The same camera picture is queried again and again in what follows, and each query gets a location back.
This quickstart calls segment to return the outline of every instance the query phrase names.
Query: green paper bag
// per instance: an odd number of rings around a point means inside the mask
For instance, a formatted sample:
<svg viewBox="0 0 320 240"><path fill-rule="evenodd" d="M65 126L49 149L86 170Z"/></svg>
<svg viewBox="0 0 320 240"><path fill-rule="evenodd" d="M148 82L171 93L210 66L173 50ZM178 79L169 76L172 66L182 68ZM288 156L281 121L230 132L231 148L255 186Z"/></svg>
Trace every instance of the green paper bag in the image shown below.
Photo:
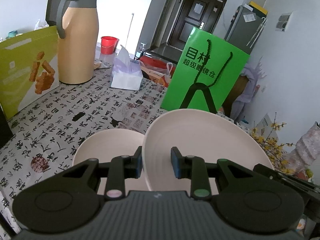
<svg viewBox="0 0 320 240"><path fill-rule="evenodd" d="M248 58L225 40L194 27L161 107L168 111L192 108L216 113Z"/></svg>
<svg viewBox="0 0 320 240"><path fill-rule="evenodd" d="M0 103L7 119L59 86L57 45L55 26L0 43ZM46 78L37 81L41 75Z"/></svg>

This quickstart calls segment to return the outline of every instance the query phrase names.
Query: red circle on tablecloth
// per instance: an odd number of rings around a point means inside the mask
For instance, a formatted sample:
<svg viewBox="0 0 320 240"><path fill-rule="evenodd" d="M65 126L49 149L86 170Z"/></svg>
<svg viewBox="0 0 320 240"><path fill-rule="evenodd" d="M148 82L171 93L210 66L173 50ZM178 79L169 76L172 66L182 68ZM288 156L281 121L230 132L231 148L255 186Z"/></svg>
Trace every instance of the red circle on tablecloth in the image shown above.
<svg viewBox="0 0 320 240"><path fill-rule="evenodd" d="M31 168L38 173L49 168L48 162L43 157L34 157L31 161Z"/></svg>

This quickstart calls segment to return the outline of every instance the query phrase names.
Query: white tissue paper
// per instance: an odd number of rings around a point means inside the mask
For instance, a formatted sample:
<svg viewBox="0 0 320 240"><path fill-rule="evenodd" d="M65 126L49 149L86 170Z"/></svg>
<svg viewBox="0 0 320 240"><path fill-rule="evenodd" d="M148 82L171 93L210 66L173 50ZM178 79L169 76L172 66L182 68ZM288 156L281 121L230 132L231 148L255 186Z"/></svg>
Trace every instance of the white tissue paper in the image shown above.
<svg viewBox="0 0 320 240"><path fill-rule="evenodd" d="M121 50L113 62L111 87L139 90L142 78L139 61L131 60L128 51L121 45Z"/></svg>
<svg viewBox="0 0 320 240"><path fill-rule="evenodd" d="M46 27L49 27L49 24L47 24L46 21L41 21L41 19L39 19L35 25L35 31L36 30L40 30L40 29L43 29L43 28L46 28Z"/></svg>

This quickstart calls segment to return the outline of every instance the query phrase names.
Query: black rope handle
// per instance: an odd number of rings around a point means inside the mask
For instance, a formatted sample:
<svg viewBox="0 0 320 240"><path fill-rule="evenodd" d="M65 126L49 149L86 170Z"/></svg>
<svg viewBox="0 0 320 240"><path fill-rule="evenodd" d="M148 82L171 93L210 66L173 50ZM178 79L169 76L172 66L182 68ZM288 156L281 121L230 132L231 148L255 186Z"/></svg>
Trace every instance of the black rope handle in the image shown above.
<svg viewBox="0 0 320 240"><path fill-rule="evenodd" d="M200 76L200 74L201 74L204 66L207 65L208 60L209 60L209 58L210 58L211 41L210 41L209 39L207 39L207 42L208 42L207 54L205 55L204 61L203 61L203 63L202 63L202 66L201 66L201 68L199 69L199 72L198 72L198 74L197 74L197 76L196 76L196 78L195 78L195 81L193 82L194 84L197 82L198 77ZM233 53L232 53L232 51L230 51L230 57L229 57L228 60L225 62L225 64L223 65L223 67L220 69L220 71L219 71L216 79L214 80L214 82L213 82L211 85L206 86L204 89L210 88L210 87L212 87L212 86L214 86L214 85L216 84L216 82L218 81L218 79L219 79L219 77L221 76L222 72L224 71L224 69L226 68L226 66L228 65L228 63L230 62L230 60L232 59L232 57L233 57Z"/></svg>

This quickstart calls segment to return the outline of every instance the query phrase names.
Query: red bucket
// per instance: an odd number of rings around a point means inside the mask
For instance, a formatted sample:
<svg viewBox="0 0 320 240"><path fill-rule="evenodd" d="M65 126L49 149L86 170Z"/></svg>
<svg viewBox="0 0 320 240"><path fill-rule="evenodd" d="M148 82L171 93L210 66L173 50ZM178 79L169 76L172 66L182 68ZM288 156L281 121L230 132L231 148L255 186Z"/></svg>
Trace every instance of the red bucket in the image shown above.
<svg viewBox="0 0 320 240"><path fill-rule="evenodd" d="M111 36L101 37L101 53L110 55L115 51L119 39Z"/></svg>

